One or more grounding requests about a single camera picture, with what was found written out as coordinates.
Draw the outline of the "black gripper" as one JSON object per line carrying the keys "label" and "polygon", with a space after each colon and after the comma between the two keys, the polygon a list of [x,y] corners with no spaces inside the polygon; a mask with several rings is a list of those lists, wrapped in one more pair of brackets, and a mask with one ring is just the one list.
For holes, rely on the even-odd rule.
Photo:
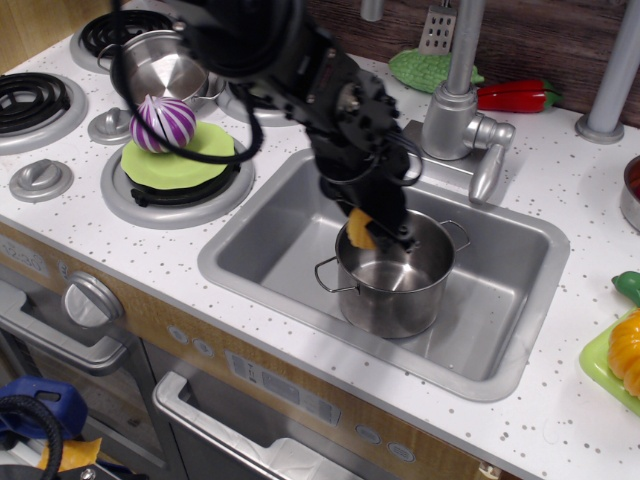
{"label": "black gripper", "polygon": [[404,189],[414,185],[411,162],[420,149],[399,132],[388,132],[372,152],[313,132],[309,135],[322,193],[345,215],[359,208],[372,222],[367,232],[381,251],[400,248],[412,252],[418,241],[410,225]]}

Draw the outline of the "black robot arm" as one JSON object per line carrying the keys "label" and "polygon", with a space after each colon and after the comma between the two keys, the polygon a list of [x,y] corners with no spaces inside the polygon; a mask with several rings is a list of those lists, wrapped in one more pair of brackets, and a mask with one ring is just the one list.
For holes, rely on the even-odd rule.
{"label": "black robot arm", "polygon": [[375,245],[418,246],[404,188],[417,146],[397,124],[396,101],[375,75],[361,69],[334,37],[311,18],[303,1],[173,1],[183,27],[181,43],[207,71],[238,88],[251,126],[251,144],[236,156],[191,153],[160,143],[190,160],[209,164],[252,159],[263,143],[250,90],[305,128],[323,193],[346,215],[361,210]]}

